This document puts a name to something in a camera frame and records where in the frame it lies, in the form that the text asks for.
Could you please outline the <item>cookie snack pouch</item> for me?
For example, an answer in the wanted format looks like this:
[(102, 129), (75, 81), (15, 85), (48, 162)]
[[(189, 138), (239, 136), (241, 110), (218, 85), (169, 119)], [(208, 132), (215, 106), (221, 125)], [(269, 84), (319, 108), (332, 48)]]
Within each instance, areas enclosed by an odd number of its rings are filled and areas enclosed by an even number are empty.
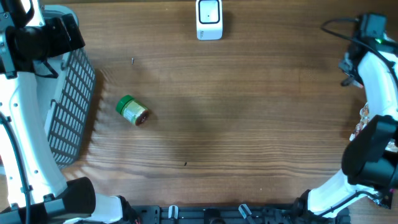
[[(359, 123), (356, 125), (354, 131), (352, 132), (351, 136), (349, 137), (350, 141), (353, 141), (354, 138), (366, 127), (369, 123), (369, 106), (366, 103), (364, 107), (360, 110), (359, 115), (361, 117)], [(387, 151), (397, 152), (397, 145), (394, 139), (391, 139), (386, 146)]]

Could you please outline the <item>green lid jar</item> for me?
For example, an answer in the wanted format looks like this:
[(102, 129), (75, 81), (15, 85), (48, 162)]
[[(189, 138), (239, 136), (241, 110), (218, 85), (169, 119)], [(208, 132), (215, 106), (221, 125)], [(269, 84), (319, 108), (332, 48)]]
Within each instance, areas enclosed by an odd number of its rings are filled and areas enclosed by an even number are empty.
[(149, 116), (149, 109), (131, 95), (118, 101), (116, 111), (135, 126), (141, 125)]

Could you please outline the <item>hex wrench set packet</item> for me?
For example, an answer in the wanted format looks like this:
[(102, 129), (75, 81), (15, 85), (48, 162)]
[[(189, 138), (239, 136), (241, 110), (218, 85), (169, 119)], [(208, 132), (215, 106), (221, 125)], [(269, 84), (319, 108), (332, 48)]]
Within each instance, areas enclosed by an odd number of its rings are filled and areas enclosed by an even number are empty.
[(373, 202), (379, 207), (390, 210), (392, 208), (393, 194), (394, 194), (394, 189), (390, 189), (389, 191), (378, 192)]

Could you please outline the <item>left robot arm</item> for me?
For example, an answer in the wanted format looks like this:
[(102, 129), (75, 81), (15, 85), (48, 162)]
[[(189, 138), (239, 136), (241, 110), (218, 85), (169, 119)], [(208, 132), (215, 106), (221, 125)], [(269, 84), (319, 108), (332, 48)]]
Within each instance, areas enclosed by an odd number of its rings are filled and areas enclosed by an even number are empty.
[(1, 2), (2, 223), (139, 223), (121, 196), (66, 180), (78, 159), (96, 83), (78, 18), (63, 6)]

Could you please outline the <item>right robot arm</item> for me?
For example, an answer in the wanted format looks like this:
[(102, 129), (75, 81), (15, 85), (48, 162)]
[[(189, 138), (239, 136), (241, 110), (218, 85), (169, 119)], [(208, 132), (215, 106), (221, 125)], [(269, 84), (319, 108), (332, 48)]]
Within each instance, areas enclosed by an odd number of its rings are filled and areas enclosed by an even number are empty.
[(332, 178), (287, 209), (275, 209), (291, 223), (348, 223), (349, 205), (363, 197), (382, 203), (397, 189), (397, 153), (388, 149), (397, 144), (397, 42), (388, 38), (382, 14), (336, 21), (355, 23), (350, 37), (327, 29), (328, 21), (320, 28), (350, 42), (339, 63), (348, 76), (341, 84), (364, 88), (368, 122), (347, 145)]

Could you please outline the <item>white barcode scanner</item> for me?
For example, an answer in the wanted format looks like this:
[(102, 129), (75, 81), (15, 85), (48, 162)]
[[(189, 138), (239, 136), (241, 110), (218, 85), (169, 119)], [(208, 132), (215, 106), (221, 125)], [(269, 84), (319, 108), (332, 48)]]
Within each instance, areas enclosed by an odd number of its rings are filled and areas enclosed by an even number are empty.
[(222, 0), (196, 0), (198, 40), (219, 40), (223, 36)]

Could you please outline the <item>grey plastic mesh basket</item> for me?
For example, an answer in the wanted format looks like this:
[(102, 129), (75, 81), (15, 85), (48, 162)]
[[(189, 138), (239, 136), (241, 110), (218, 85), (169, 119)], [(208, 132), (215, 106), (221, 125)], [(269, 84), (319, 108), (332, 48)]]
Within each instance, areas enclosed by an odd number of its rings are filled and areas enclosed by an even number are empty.
[(39, 113), (54, 160), (60, 169), (78, 160), (93, 92), (95, 71), (84, 48), (34, 63)]

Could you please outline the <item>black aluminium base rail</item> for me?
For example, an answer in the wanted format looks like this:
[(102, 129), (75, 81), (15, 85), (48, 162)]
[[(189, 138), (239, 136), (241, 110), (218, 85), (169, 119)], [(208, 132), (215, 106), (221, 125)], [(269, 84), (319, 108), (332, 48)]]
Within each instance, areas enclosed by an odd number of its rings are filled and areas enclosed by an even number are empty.
[(241, 204), (235, 207), (169, 207), (133, 206), (137, 213), (136, 223), (142, 224), (289, 224), (324, 223), (351, 224), (350, 212), (342, 209), (334, 218), (299, 213), (292, 204), (268, 204), (262, 207)]

